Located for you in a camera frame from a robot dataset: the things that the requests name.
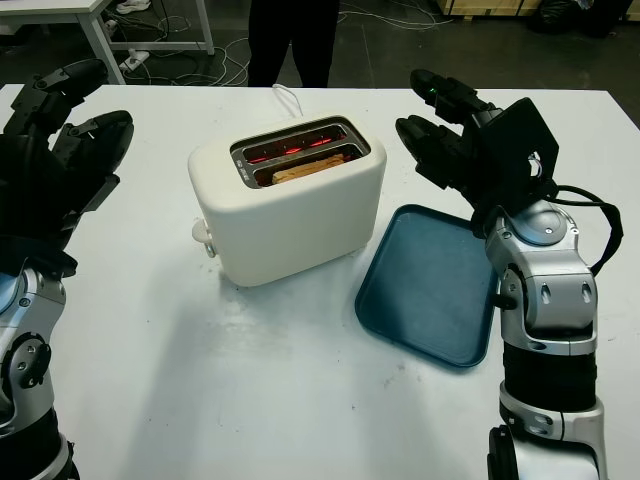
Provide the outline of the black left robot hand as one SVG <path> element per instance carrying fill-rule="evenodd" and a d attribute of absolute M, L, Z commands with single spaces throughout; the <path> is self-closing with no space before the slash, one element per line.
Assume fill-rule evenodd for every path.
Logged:
<path fill-rule="evenodd" d="M 81 217 L 119 184 L 117 168 L 134 124 L 116 110 L 74 125 L 68 117 L 107 80 L 97 58 L 35 75 L 25 84 L 1 133 L 1 271 L 32 268 L 55 280 L 77 261 L 65 248 Z"/>

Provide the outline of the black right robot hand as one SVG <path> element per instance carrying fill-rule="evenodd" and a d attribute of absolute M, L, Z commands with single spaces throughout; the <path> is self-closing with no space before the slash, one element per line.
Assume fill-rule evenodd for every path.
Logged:
<path fill-rule="evenodd" d="M 416 172 L 441 189 L 458 191 L 478 220 L 496 208 L 511 215 L 524 210 L 528 200 L 519 190 L 521 170 L 491 154 L 482 132 L 503 110 L 479 99 L 468 85 L 425 69 L 411 72 L 410 86 L 437 117 L 463 127 L 457 134 L 418 115 L 397 119 L 396 131 L 416 161 Z"/>

